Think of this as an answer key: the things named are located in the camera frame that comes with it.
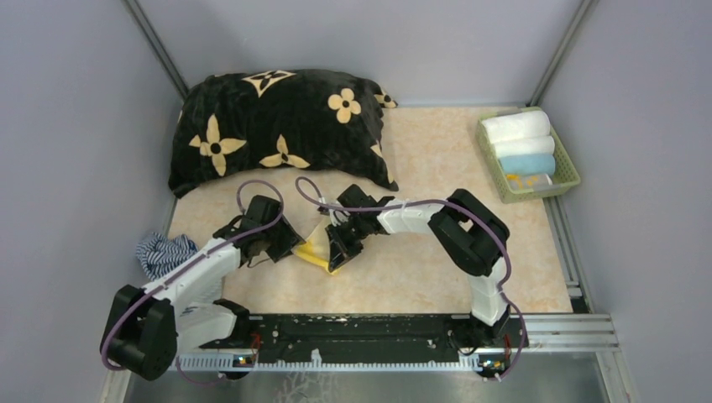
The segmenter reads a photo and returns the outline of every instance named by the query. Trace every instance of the green plastic basket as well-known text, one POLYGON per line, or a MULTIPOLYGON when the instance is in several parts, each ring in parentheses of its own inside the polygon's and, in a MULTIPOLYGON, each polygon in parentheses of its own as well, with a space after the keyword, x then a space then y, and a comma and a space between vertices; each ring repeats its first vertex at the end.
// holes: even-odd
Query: green plastic basket
POLYGON ((556 171, 552 176, 553 186, 540 191, 534 191, 533 189, 514 190, 510 187, 509 181, 506 179, 505 172, 502 170, 500 162, 495 157, 495 149, 492 147, 492 144, 487 137, 486 129, 484 128, 482 121, 498 116, 541 110, 542 109, 540 107, 524 107, 514 111, 510 110, 502 113, 489 113, 482 115, 477 122, 475 138, 477 139, 479 149, 482 150, 485 161, 487 161, 489 173, 495 181, 495 186, 497 187, 497 192, 500 194, 500 199, 504 203, 516 203, 523 202, 525 200, 541 199, 543 197, 559 196, 581 183, 579 173, 576 171, 576 168, 573 167, 573 163, 568 157, 566 149, 564 149, 561 144, 561 140, 558 138, 556 130, 552 127, 552 137, 554 138, 555 143, 554 159, 556 160, 557 166, 556 171))

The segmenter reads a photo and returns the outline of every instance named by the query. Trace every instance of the black pillow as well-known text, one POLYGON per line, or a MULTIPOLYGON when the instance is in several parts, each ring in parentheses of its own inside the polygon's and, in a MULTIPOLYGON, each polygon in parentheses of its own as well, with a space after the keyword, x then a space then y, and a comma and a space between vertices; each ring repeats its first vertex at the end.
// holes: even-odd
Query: black pillow
POLYGON ((336 71, 209 76, 181 110, 168 185, 183 197, 205 181, 291 165, 397 191, 380 148, 381 108, 396 105, 375 82, 336 71))

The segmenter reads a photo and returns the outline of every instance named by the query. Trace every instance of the folded cloth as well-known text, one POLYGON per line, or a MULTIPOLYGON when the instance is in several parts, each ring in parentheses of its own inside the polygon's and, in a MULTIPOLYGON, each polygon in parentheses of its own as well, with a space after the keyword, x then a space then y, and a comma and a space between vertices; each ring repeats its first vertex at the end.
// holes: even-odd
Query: folded cloth
POLYGON ((519 191, 521 189, 542 191, 553 186, 552 178, 547 174, 529 176, 508 175, 507 181, 510 182, 510 188, 513 191, 519 191))
POLYGON ((500 158, 505 175, 554 175, 556 160, 549 154, 513 155, 500 158))
POLYGON ((544 111, 529 111, 514 115, 498 116, 482 121, 487 129, 489 142, 499 143, 549 135, 551 124, 544 111))
POLYGON ((511 157, 512 155, 554 154, 554 137, 546 136, 503 141, 492 144, 492 147, 495 149, 495 158, 497 159, 511 157))
POLYGON ((186 235, 168 240, 159 233, 151 233, 136 245, 136 257, 151 280, 169 274, 197 251, 196 243, 186 235))

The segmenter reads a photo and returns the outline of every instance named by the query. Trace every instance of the white cloth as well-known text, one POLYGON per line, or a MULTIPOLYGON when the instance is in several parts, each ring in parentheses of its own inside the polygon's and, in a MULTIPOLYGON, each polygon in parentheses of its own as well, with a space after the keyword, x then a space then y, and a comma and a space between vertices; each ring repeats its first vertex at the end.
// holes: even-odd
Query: white cloth
POLYGON ((492 144, 497 159, 512 155, 554 154, 554 137, 534 137, 531 139, 503 141, 492 144))
POLYGON ((492 144, 549 135, 551 124, 544 111, 528 111, 482 121, 492 144))

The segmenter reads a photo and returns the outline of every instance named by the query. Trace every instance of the black and white striped towel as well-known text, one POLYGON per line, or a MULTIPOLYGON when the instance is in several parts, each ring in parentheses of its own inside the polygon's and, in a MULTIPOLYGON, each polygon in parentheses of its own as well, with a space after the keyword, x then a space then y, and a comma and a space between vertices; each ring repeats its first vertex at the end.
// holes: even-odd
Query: black and white striped towel
POLYGON ((186 235, 169 240, 159 233, 151 233, 136 246, 136 257, 153 281, 170 273, 197 251, 196 243, 186 235))

